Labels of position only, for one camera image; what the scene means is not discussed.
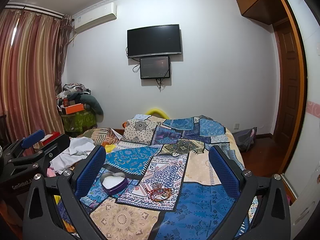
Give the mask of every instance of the textured blue pad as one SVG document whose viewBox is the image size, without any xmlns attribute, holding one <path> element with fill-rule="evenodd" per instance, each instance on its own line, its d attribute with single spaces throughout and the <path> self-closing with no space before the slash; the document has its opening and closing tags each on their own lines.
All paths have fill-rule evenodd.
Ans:
<svg viewBox="0 0 320 240">
<path fill-rule="evenodd" d="M 239 181 L 214 147 L 209 150 L 209 161 L 228 196 L 237 200 L 240 196 Z"/>
<path fill-rule="evenodd" d="M 29 149 L 34 144 L 42 140 L 44 138 L 44 135 L 44 130 L 38 130 L 33 134 L 29 135 L 27 138 L 24 138 L 21 143 L 22 149 Z"/>
<path fill-rule="evenodd" d="M 106 150 L 101 146 L 95 153 L 94 157 L 83 169 L 82 173 L 76 181 L 75 196 L 77 197 L 77 199 L 80 199 L 87 195 L 105 160 Z"/>
</svg>

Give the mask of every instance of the brown door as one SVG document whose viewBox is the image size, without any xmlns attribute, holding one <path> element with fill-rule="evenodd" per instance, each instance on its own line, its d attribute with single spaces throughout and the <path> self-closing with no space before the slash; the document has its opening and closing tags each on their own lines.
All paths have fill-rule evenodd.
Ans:
<svg viewBox="0 0 320 240">
<path fill-rule="evenodd" d="M 297 120 L 300 71 L 297 44 L 289 21 L 274 26 L 280 60 L 280 98 L 274 140 L 285 150 Z"/>
</svg>

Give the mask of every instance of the pink decorative strip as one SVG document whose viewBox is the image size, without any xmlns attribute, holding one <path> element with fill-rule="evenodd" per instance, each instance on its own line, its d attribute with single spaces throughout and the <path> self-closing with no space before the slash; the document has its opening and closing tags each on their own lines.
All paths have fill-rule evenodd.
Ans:
<svg viewBox="0 0 320 240">
<path fill-rule="evenodd" d="M 318 105 L 318 104 L 316 104 L 314 102 L 308 101 L 307 102 L 307 111 L 306 112 L 308 114 L 312 114 L 315 117 L 320 118 L 320 105 Z"/>
</svg>

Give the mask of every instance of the yellow arch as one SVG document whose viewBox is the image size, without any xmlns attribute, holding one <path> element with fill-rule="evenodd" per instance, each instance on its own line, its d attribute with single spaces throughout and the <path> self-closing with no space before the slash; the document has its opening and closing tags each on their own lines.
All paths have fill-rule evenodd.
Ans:
<svg viewBox="0 0 320 240">
<path fill-rule="evenodd" d="M 162 110 L 160 110 L 160 109 L 158 109 L 158 108 L 152 108 L 152 109 L 150 109 L 148 112 L 146 112 L 146 114 L 151 114 L 151 115 L 153 115 L 153 114 L 158 114 L 159 116 L 161 116 L 161 117 L 164 118 L 164 119 L 170 119 L 170 118 L 166 115 L 166 113 L 165 113 L 164 111 L 162 111 Z"/>
</svg>

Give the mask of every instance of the bedspread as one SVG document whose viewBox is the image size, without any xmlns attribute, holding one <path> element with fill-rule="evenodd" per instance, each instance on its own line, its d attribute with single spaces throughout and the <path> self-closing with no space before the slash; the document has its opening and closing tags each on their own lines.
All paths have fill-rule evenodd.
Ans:
<svg viewBox="0 0 320 240">
<path fill-rule="evenodd" d="M 81 202 L 107 239 L 206 240 L 235 202 L 209 161 L 213 145 L 244 169 L 232 134 L 215 120 L 136 115 Z M 109 196 L 99 180 L 107 171 L 124 172 L 127 188 Z M 151 195 L 154 189 L 169 197 Z M 257 205 L 255 198 L 235 237 L 247 230 Z"/>
</svg>

